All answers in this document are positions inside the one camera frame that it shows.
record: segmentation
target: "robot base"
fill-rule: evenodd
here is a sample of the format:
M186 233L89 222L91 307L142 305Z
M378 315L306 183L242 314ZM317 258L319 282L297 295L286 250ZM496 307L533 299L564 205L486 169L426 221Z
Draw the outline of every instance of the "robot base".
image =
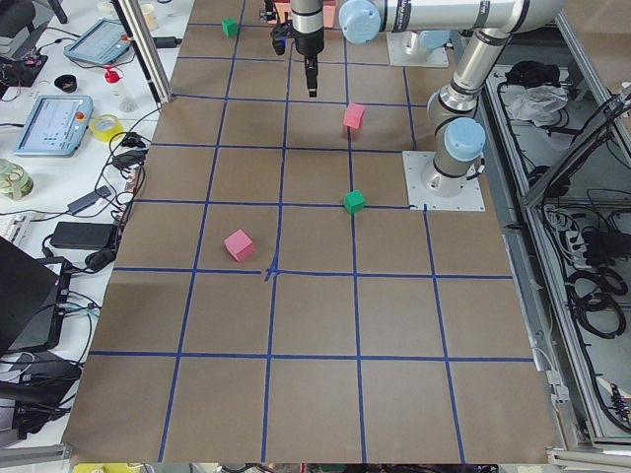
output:
M403 152L403 167L405 169L405 183L407 184L407 199L414 210L446 210L461 212L484 212L484 200L477 179L468 180L462 192L455 197L439 197L430 192L421 182L421 171L434 159L434 152Z
M429 55L407 54L403 46L405 33L387 33L387 52L390 66L441 67L450 66L447 51L443 47L434 49Z

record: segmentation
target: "yellow object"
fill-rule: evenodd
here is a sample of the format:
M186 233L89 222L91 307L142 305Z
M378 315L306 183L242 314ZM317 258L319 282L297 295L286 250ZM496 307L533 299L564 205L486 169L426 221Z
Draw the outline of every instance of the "yellow object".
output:
M142 463L79 463L72 473L144 473Z
M105 141L106 143L108 143L112 138L114 140L121 139L124 131L122 129L122 123L120 123L118 117L116 115L109 114L99 115L90 120L90 130L95 134L99 141Z

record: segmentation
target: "orange box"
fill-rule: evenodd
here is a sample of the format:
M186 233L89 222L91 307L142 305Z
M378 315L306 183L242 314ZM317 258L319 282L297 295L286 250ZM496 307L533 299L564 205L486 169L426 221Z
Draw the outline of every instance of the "orange box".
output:
M285 13L292 16L292 8L290 6L290 0L276 0L276 9L282 22L285 21ZM335 12L337 11L337 0L325 0L324 1L324 27L333 28L335 26Z

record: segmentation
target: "green cube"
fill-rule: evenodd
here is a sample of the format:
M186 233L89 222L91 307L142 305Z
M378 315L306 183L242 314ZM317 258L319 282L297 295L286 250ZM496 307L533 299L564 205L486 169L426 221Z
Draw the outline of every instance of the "green cube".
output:
M221 28L227 37L236 36L239 33L239 25L234 18L225 18L221 22Z
M366 199L359 190L354 190L344 197L344 207L349 214L355 214L366 205Z

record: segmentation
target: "keyboard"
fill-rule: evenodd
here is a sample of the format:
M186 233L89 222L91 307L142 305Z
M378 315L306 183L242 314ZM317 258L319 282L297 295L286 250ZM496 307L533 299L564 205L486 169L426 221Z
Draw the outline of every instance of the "keyboard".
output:
M28 214L0 215L0 237L17 246L27 233L31 219Z

